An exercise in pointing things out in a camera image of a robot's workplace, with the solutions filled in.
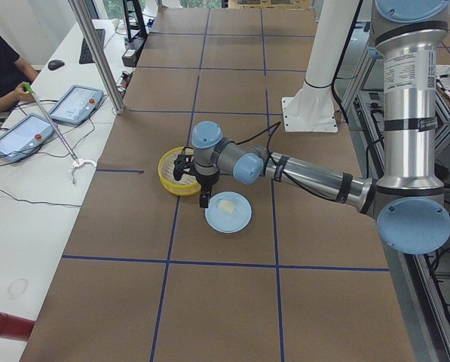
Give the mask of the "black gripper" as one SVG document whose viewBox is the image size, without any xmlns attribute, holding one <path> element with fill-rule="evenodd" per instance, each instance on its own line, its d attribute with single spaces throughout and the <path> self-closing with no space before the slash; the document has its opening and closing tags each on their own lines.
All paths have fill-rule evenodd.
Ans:
<svg viewBox="0 0 450 362">
<path fill-rule="evenodd" d="M 212 187 L 219 181 L 219 168 L 214 165 L 202 165 L 194 160 L 194 177 L 201 185 L 199 205 L 208 208 L 212 196 Z"/>
</svg>

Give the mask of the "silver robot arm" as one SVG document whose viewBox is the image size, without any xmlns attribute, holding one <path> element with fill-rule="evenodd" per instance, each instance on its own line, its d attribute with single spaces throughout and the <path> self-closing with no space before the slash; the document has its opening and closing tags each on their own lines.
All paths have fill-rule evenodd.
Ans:
<svg viewBox="0 0 450 362">
<path fill-rule="evenodd" d="M 444 185 L 434 171 L 436 48 L 448 32 L 446 1 L 376 1 L 371 36 L 383 58 L 384 174 L 360 179 L 261 146 L 245 148 L 212 121 L 191 134 L 191 173 L 208 208 L 220 173 L 250 185 L 260 176 L 290 183 L 372 217 L 381 240 L 406 254 L 439 249 L 450 235 Z"/>
</svg>

